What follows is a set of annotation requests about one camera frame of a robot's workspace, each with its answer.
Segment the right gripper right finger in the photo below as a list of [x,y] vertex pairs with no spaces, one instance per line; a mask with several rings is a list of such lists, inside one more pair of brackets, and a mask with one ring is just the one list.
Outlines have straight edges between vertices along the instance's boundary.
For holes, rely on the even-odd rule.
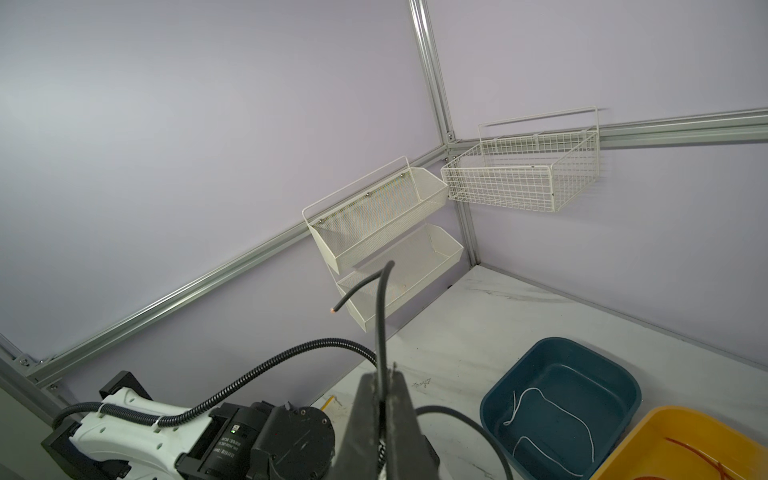
[[391,369],[386,380],[386,477],[437,480],[438,466],[421,432],[403,374]]

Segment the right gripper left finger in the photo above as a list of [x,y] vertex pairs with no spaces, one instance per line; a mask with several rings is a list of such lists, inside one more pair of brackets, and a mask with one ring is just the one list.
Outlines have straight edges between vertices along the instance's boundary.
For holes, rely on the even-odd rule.
[[357,388],[341,447],[327,478],[378,479],[382,407],[377,375],[364,374]]

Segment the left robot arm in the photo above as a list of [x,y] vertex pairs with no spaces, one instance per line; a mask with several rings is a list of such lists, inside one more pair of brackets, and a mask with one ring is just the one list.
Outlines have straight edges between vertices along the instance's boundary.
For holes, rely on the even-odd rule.
[[312,406],[229,397],[303,353],[340,348],[375,362],[369,348],[323,338],[281,352],[190,409],[154,401],[129,371],[105,385],[99,402],[62,409],[41,446],[71,479],[323,479],[336,434]]

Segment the teal plastic tub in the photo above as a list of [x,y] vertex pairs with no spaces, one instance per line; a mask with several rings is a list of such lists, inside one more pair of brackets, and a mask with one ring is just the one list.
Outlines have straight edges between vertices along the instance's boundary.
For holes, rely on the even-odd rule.
[[575,341],[535,343],[486,393],[483,427],[525,479],[588,479],[642,402],[622,366]]

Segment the lower white mesh shelf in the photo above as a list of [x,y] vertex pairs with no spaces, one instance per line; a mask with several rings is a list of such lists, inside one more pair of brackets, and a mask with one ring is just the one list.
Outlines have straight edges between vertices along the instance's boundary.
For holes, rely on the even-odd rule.
[[337,288],[342,295],[346,294],[392,260],[395,267],[385,297],[385,313],[391,315],[457,264],[463,251],[463,245],[442,227],[425,223],[342,276]]

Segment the white mesh shelf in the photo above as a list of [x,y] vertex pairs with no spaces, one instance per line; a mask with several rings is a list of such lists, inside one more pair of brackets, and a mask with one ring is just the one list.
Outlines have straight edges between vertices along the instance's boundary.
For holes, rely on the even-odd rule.
[[399,157],[308,205],[302,218],[332,273],[345,274],[441,209],[448,185]]
[[392,260],[395,267],[385,297],[385,313],[391,315],[457,264],[463,251],[463,245],[442,227],[425,223],[342,276],[337,288],[342,295],[346,294]]

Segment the upper white mesh shelf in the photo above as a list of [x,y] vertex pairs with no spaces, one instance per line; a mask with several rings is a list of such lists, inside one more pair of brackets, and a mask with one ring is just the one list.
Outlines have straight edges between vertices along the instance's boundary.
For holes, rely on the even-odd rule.
[[441,209],[448,185],[399,157],[308,205],[302,218],[332,273],[345,274]]

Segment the yellow plastic tub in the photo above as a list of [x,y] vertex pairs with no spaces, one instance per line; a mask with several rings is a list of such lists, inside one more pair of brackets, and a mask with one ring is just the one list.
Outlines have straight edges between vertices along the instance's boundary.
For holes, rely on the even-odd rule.
[[694,409],[651,410],[594,479],[765,479],[767,448]]

